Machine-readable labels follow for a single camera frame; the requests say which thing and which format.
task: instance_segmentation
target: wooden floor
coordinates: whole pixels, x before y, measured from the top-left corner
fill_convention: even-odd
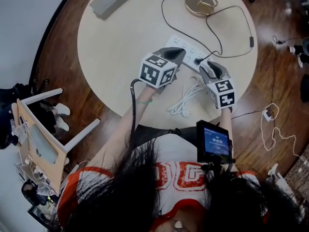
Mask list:
[[[71,108],[71,115],[64,118],[71,128],[61,138],[64,143],[95,118],[102,121],[70,152],[73,164],[92,159],[119,121],[119,116],[93,93],[78,61],[77,32],[88,1],[69,0],[66,3],[45,43],[36,73],[39,83],[45,78],[50,79],[45,90],[64,89],[63,94],[54,100]],[[300,154],[309,137],[309,104],[301,102],[299,87],[302,76],[309,73],[309,67],[298,67],[296,57],[287,51],[287,44],[277,46],[278,54],[274,61],[276,50],[272,35],[276,35],[278,40],[304,37],[306,24],[289,0],[256,0],[254,4],[243,1],[256,27],[258,60],[251,84],[238,102],[234,116],[260,110],[270,104],[272,84],[275,82],[273,102],[280,107],[276,126],[285,137],[296,135],[295,153]],[[292,152],[294,141],[281,140],[276,133],[277,144],[267,152],[261,139],[260,118],[261,114],[255,113],[233,119],[237,166],[265,177],[267,171],[278,162],[280,172],[285,174],[295,161]],[[264,121],[264,139],[268,148],[272,144],[272,128],[273,123]]]

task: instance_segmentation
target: power strip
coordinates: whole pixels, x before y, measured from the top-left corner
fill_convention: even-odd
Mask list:
[[[197,73],[199,73],[199,65],[195,64],[194,60],[196,58],[207,57],[207,54],[204,54],[201,50],[192,46],[190,43],[178,37],[176,34],[173,34],[170,39],[165,42],[165,47],[180,47],[186,50],[183,63]]]

